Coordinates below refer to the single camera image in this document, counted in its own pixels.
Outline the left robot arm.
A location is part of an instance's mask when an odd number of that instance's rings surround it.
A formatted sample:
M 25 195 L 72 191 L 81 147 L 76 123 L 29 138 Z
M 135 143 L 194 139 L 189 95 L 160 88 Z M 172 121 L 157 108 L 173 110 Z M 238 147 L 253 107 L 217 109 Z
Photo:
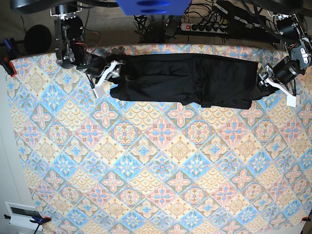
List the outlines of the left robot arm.
M 304 75 L 312 65 L 312 38 L 300 16 L 311 17 L 312 11 L 303 7 L 302 0 L 242 0 L 241 3 L 267 32 L 284 43 L 289 54 L 274 67 L 267 64 L 265 71 L 258 74 L 251 99 L 259 100 L 280 90 L 287 98 L 296 100 L 295 78 Z M 277 32 L 260 19 L 258 7 L 274 13 Z

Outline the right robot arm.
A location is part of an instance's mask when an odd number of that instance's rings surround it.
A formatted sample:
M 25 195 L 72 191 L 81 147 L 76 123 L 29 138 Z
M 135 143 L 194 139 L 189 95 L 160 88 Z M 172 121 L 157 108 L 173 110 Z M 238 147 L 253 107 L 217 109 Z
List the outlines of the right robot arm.
M 57 17 L 54 21 L 57 64 L 62 68 L 75 67 L 87 75 L 94 85 L 108 68 L 106 59 L 89 52 L 84 43 L 87 31 L 77 12 L 92 7 L 115 8 L 116 2 L 101 0 L 11 0 L 10 7 L 20 14 L 32 14 L 46 9 L 54 9 L 50 16 Z

